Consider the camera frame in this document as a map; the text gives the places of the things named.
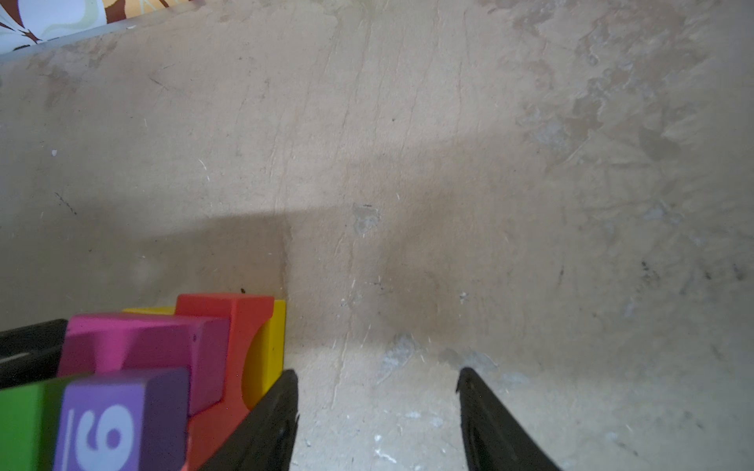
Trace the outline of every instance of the pink foam block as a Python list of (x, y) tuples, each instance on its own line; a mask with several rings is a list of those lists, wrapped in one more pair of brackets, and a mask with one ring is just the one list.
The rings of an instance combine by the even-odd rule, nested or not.
[(127, 369), (188, 368), (188, 414), (222, 398), (228, 319), (82, 314), (68, 322), (58, 376)]

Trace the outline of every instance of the scratch on floor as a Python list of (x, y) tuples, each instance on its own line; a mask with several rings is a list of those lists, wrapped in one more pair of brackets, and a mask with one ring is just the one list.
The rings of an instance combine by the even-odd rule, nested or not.
[(67, 202), (67, 201), (65, 201), (65, 200), (63, 199), (63, 197), (62, 197), (62, 196), (60, 196), (60, 194), (59, 194), (59, 193), (56, 193), (56, 194), (55, 194), (55, 196), (57, 196), (57, 199), (58, 199), (58, 200), (60, 200), (60, 202), (61, 202), (61, 203), (65, 204), (65, 205), (66, 205), (66, 206), (68, 207), (68, 209), (69, 209), (69, 210), (71, 210), (71, 213), (73, 213), (73, 215), (74, 215), (74, 216), (76, 215), (76, 211), (74, 211), (74, 210), (73, 210), (73, 208), (71, 208), (71, 205), (70, 205), (70, 204), (68, 204), (68, 202)]
[(343, 342), (343, 348), (340, 350), (340, 360), (338, 366), (338, 375), (335, 378), (335, 384), (333, 385), (333, 400), (330, 403), (330, 410), (335, 408), (335, 400), (338, 397), (338, 386), (343, 379), (343, 369), (345, 368), (345, 351), (348, 348), (348, 338), (351, 336), (351, 329), (353, 327), (354, 313), (348, 317), (348, 331), (345, 333), (345, 341)]

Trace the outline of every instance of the floor stain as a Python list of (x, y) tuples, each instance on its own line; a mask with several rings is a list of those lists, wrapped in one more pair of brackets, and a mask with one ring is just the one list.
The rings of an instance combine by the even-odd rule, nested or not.
[(681, 146), (677, 142), (671, 141), (662, 136), (661, 133), (646, 127), (639, 128), (639, 146), (647, 154), (647, 157), (655, 162), (677, 158), (681, 154)]
[(419, 349), (419, 344), (414, 336), (408, 332), (401, 332), (393, 337), (393, 340), (385, 349), (382, 357), (382, 365), (379, 371), (377, 384), (388, 379), (394, 371), (406, 366), (414, 353)]
[(379, 224), (379, 211), (371, 204), (354, 205), (354, 229), (363, 236)]

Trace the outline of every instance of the purple foam block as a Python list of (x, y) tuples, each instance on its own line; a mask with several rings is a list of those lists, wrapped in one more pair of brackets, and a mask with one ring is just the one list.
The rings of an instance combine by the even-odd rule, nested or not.
[(60, 409), (53, 471), (178, 471), (188, 410), (186, 368), (73, 381)]

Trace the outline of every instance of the foam block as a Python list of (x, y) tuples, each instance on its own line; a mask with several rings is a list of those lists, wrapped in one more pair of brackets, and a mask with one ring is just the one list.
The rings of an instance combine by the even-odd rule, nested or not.
[(186, 368), (73, 381), (60, 411), (54, 471), (174, 471), (185, 461)]
[(222, 398), (229, 319), (82, 314), (68, 323), (58, 375), (188, 367), (190, 415)]
[(285, 301), (276, 299), (272, 318), (254, 336), (246, 355), (241, 392), (251, 410), (283, 373)]
[(0, 469), (50, 471), (66, 385), (52, 378), (0, 390)]
[(236, 294), (180, 295), (175, 317), (230, 319), (225, 392), (222, 400), (188, 421), (183, 471), (195, 471), (217, 451), (247, 416), (241, 382), (249, 346), (259, 328), (272, 317), (274, 299)]
[(172, 316), (175, 313), (174, 306), (157, 306), (157, 307), (129, 307), (123, 309), (125, 313), (132, 314), (157, 314), (161, 316)]

